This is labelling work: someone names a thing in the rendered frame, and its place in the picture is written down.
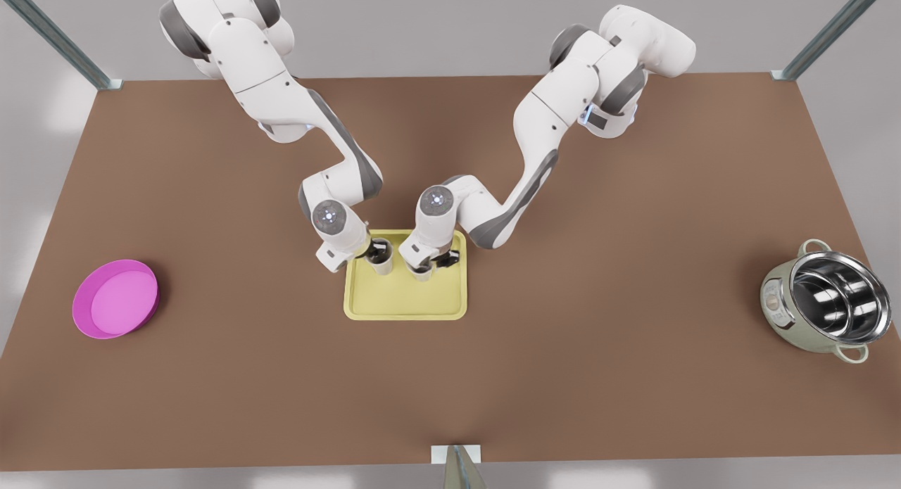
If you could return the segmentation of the steel cooking pot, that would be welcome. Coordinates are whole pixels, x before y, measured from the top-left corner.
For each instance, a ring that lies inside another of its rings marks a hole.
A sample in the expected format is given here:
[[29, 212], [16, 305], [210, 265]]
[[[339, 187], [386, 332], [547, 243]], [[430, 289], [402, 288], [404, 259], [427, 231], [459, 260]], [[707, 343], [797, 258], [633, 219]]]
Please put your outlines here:
[[848, 364], [868, 360], [869, 345], [891, 325], [887, 288], [859, 260], [808, 239], [797, 257], [763, 278], [760, 307], [776, 334], [811, 353]]

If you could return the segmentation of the silver frame post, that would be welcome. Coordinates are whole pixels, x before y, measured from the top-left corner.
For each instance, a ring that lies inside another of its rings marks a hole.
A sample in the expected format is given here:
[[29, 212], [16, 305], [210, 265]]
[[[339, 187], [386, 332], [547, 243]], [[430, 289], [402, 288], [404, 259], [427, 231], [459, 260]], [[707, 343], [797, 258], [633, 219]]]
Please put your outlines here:
[[477, 466], [481, 445], [431, 446], [431, 463], [444, 464], [442, 489], [487, 489]]
[[770, 78], [777, 82], [797, 81], [876, 1], [847, 1], [786, 67], [770, 71]]
[[2, 0], [97, 91], [122, 89], [33, 0]]

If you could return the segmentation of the pink round plate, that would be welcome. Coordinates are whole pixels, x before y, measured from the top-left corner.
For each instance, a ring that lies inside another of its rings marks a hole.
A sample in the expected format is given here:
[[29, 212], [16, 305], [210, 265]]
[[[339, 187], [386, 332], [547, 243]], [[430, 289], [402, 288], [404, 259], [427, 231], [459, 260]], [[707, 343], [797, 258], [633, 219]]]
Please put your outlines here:
[[72, 300], [72, 319], [78, 331], [104, 341], [140, 329], [159, 303], [154, 271], [138, 260], [116, 260], [84, 278]]

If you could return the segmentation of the yellow rectangular tray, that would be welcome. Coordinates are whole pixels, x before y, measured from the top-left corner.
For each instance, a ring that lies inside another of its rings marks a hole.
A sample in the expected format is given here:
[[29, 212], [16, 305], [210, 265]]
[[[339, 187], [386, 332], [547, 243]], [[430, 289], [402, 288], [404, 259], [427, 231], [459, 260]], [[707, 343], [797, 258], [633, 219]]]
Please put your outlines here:
[[344, 312], [354, 320], [457, 320], [467, 311], [467, 240], [454, 232], [451, 250], [460, 261], [452, 267], [432, 271], [419, 281], [408, 271], [399, 254], [392, 269], [379, 275], [369, 262], [352, 261], [347, 266]]

